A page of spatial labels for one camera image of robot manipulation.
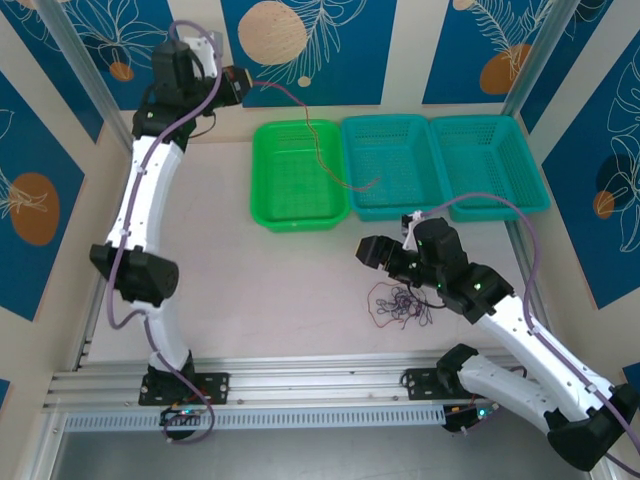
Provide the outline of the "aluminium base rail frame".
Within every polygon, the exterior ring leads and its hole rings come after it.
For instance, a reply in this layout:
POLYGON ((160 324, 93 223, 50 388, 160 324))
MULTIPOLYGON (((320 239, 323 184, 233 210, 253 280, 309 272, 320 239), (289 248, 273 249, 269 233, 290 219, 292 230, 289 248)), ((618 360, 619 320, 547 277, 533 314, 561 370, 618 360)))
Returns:
MULTIPOLYGON (((306 408, 406 404, 400 376, 433 367, 442 351, 254 359, 200 359, 198 372, 228 373, 228 408, 306 408)), ((146 365, 86 363, 53 374, 46 411, 135 409, 146 365)))

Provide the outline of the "aluminium frame post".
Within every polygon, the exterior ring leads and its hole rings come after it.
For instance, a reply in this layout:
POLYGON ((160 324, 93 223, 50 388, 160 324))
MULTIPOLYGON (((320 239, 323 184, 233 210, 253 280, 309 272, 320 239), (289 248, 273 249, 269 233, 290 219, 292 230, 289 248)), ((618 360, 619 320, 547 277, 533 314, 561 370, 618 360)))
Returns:
POLYGON ((500 114, 515 117, 535 86, 580 0, 554 0, 524 66, 507 94, 500 114))
POLYGON ((121 116, 113 95, 63 8, 57 0, 33 0, 33 3, 117 143, 128 155, 131 155, 131 132, 121 116))

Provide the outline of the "small circuit board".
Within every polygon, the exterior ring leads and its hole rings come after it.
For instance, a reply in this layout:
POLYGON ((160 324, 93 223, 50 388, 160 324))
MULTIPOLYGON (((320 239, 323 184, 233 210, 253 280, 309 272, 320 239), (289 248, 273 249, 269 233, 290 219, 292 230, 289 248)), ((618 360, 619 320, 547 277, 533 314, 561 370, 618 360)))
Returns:
POLYGON ((205 410, 169 406, 160 413, 161 427, 198 426, 205 410))
POLYGON ((443 428, 454 434, 467 435, 500 409, 497 403, 446 406, 443 428))

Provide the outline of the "green plastic basket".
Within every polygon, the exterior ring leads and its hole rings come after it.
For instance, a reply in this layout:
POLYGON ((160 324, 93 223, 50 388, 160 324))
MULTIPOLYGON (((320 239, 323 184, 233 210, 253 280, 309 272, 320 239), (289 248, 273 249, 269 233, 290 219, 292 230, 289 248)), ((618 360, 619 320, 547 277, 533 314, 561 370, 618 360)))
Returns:
POLYGON ((350 212, 339 127, 327 120, 271 122, 252 142, 250 211, 276 233, 334 228, 350 212))

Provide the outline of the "teal plastic basket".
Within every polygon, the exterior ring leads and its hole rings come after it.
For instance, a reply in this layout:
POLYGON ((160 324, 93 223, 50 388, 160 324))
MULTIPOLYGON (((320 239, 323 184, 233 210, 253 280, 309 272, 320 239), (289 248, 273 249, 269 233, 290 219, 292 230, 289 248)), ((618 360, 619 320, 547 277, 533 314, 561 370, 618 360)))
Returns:
POLYGON ((527 215, 550 207, 541 174, 512 117, 441 117, 431 127, 452 196, 476 195, 449 207, 453 220, 516 220, 516 212, 499 197, 527 215))
POLYGON ((353 211, 362 221, 394 221, 452 198, 429 122, 419 115, 353 116, 341 123, 353 211))

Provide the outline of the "aluminium side rail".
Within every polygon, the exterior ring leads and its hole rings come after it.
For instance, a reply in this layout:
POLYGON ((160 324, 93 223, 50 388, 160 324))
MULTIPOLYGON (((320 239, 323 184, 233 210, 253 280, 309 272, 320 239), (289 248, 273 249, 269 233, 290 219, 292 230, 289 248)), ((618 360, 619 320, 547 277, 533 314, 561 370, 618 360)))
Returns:
MULTIPOLYGON (((505 223, 505 227, 513 247, 524 285, 527 285, 527 281, 532 273, 534 260, 533 247, 530 245, 528 230, 516 221, 507 221, 505 223)), ((530 294, 528 304, 531 315, 543 326, 548 327, 549 322, 547 311, 536 284, 536 280, 533 280, 528 291, 530 294)))
MULTIPOLYGON (((130 148, 117 149, 104 161, 98 163, 83 186, 82 207, 88 207, 88 219, 81 222, 83 239, 89 251, 93 244, 103 245, 118 218, 124 192, 131 168, 132 151, 130 148)), ((100 318, 100 309, 106 289, 106 280, 89 260, 86 262, 91 273, 91 295, 85 302, 82 334, 78 339, 78 352, 74 369, 78 370, 88 363, 95 329, 100 318)))

